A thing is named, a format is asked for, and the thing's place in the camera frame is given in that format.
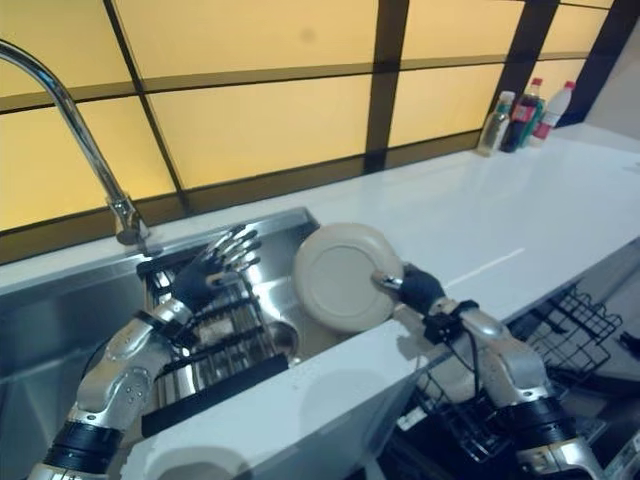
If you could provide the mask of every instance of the dish rack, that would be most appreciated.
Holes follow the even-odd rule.
[[[189,260],[138,272],[146,287],[147,308],[170,297],[171,283]],[[198,341],[190,349],[176,347],[173,361],[157,377],[150,411],[142,418],[143,436],[154,435],[288,368],[251,283],[241,273],[232,277],[185,326]]]
[[[541,305],[510,322],[512,334],[531,345],[547,366],[551,388],[560,397],[589,378],[611,357],[604,346],[623,323],[602,304],[594,304],[588,294],[573,285]],[[475,375],[475,366],[467,364],[455,351],[464,368]],[[482,463],[498,455],[509,445],[491,429],[495,409],[481,391],[472,400],[453,403],[429,369],[414,400],[427,415],[438,415],[462,449]],[[593,425],[578,423],[588,439]]]

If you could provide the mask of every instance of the red label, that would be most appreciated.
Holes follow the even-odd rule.
[[[551,125],[540,122],[536,129],[533,131],[533,136],[544,140],[545,138],[547,138],[550,131]]]
[[[536,107],[525,107],[524,105],[516,105],[516,108],[513,109],[513,115],[511,116],[511,119],[517,122],[527,123],[533,118],[533,115],[535,113]]]

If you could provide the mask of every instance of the backsplash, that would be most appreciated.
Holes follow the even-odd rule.
[[[583,84],[580,121],[585,61],[624,44],[602,32],[631,7],[567,3],[0,0],[0,37],[70,89],[157,224],[472,148],[532,76],[547,98]],[[0,263],[111,235],[104,196],[45,92],[0,61]]]

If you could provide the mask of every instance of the kitchen counter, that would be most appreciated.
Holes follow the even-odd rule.
[[[322,224],[378,228],[450,296],[507,319],[635,239],[639,205],[640,142],[578,125],[542,149],[447,155],[162,225],[154,235],[169,241],[304,206]],[[0,267],[0,291],[122,248],[110,238]],[[423,364],[406,326],[391,320],[138,444],[124,478],[158,478],[182,463],[215,464],[220,478],[247,468],[256,478],[300,478],[290,474],[296,465],[307,479],[332,478],[380,444]]]

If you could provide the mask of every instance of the bottle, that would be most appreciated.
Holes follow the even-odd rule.
[[[576,88],[575,82],[565,82],[564,88],[551,98],[549,105],[547,105],[547,111],[544,112],[542,120],[529,139],[530,145],[539,147],[544,143],[551,129],[556,126],[564,112],[567,111],[574,88]]]
[[[533,134],[533,131],[538,126],[538,123],[540,123],[540,119],[542,118],[542,114],[544,113],[544,104],[545,104],[544,99],[538,98],[536,111],[533,114],[533,117],[531,118],[531,120],[529,120],[529,123],[527,123],[527,126],[524,127],[524,130],[522,131],[522,135],[520,135],[520,140],[518,141],[518,148],[522,148],[527,145],[529,137],[531,137],[531,134]]]
[[[538,101],[540,100],[541,78],[534,78],[529,89],[520,97],[511,115],[511,125],[507,128],[507,133],[502,142],[503,152],[515,152],[522,138],[522,134],[536,113]]]
[[[489,114],[482,129],[477,152],[485,157],[490,157],[502,143],[504,134],[509,126],[509,112],[516,94],[504,91],[498,97],[496,109]]]

